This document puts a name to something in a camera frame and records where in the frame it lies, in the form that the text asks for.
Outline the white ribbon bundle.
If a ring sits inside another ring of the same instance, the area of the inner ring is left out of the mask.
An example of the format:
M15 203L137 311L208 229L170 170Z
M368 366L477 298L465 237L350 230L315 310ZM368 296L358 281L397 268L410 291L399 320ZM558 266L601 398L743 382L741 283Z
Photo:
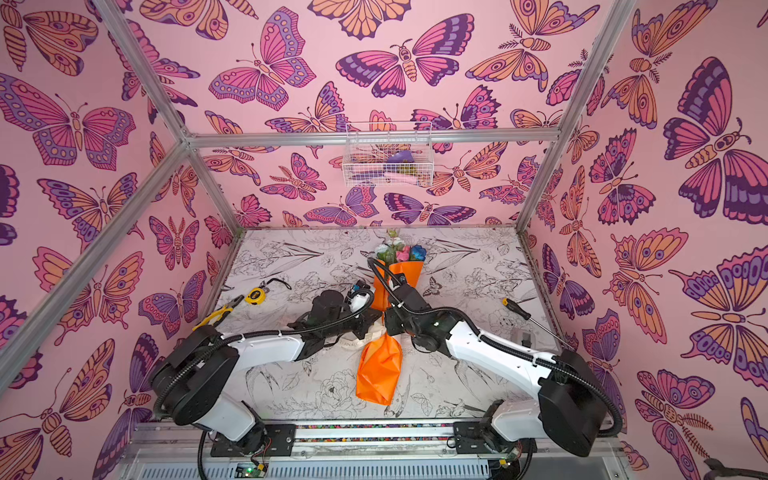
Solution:
M365 347L367 344L378 340L385 333L386 329L383 326L376 324L370 327L362 338L358 338L353 332L343 334L338 342L338 345L344 350L358 351Z

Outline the pink fake rose stem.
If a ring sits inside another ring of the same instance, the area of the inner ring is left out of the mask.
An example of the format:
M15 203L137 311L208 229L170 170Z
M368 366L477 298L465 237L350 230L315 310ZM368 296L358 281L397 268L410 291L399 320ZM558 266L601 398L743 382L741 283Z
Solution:
M396 259L398 262L408 262L410 260L410 252L411 248L409 246L404 246L402 249L398 250L396 252Z

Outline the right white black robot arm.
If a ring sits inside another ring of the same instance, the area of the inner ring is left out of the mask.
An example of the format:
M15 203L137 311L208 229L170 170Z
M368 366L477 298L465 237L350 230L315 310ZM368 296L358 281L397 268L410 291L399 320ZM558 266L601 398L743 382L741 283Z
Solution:
M492 409L490 428L509 442L549 439L562 450L587 457L598 438L622 432L622 414L586 361L568 351L534 350L480 329L462 310L432 307L403 285L388 293L387 329L410 336L415 348L441 353L496 374L527 395Z

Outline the white fake flower stem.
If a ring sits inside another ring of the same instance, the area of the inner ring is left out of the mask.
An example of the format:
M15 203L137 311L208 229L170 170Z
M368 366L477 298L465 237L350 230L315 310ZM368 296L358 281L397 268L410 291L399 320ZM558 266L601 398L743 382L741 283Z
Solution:
M374 255L379 261L392 265L398 262L398 254L403 252L405 247L406 242L400 237L399 231L388 229L382 243L374 248Z

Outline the orange wrapping paper sheet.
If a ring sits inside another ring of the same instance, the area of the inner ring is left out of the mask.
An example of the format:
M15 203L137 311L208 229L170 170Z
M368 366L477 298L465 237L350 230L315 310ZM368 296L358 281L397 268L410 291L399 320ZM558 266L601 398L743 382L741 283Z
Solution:
M378 312L375 326L384 326L383 314L390 306L389 294L384 284L394 288L394 281L381 269L384 281L374 280L372 309ZM403 362L401 344L387 332L364 346L358 366L356 396L366 402L389 406L395 395Z

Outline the blue fake flower stem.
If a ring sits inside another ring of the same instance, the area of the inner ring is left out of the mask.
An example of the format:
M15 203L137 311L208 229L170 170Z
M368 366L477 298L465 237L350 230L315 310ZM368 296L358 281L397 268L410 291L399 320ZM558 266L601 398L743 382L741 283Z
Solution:
M426 259L426 256L427 256L427 251L423 246L413 245L410 247L409 259L411 261L423 262Z

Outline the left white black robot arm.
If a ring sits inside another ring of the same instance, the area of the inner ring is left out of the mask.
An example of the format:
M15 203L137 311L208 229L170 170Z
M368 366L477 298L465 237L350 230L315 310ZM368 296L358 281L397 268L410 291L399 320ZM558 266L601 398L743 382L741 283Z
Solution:
M364 338L380 317L373 301L374 291L359 281L347 293L322 291L310 310L283 330L227 337L210 324L199 326L152 371L153 416L214 432L255 452L266 438L266 426L252 407L225 392L230 378L266 364L306 360L347 333Z

